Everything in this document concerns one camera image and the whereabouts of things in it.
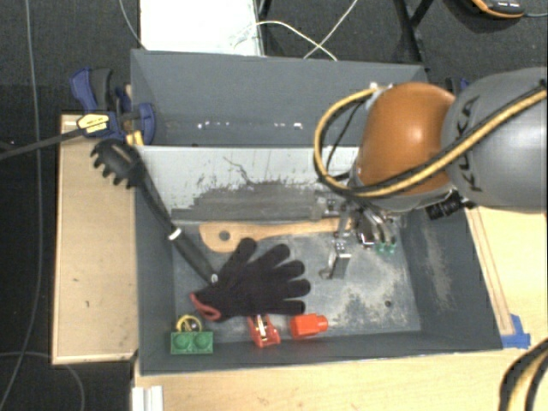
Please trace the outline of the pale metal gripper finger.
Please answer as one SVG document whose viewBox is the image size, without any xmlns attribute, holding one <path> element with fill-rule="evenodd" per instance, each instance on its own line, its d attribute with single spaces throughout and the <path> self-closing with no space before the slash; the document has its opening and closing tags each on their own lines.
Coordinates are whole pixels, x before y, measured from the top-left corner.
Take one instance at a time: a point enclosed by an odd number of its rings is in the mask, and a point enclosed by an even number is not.
<svg viewBox="0 0 548 411">
<path fill-rule="evenodd" d="M 337 216 L 338 202 L 335 198 L 319 196 L 315 199 L 313 204 L 313 219 L 315 221 Z"/>
<path fill-rule="evenodd" d="M 319 272 L 323 279 L 343 279 L 351 259 L 351 253 L 345 241 L 335 241 L 330 253 L 328 265 Z"/>
</svg>

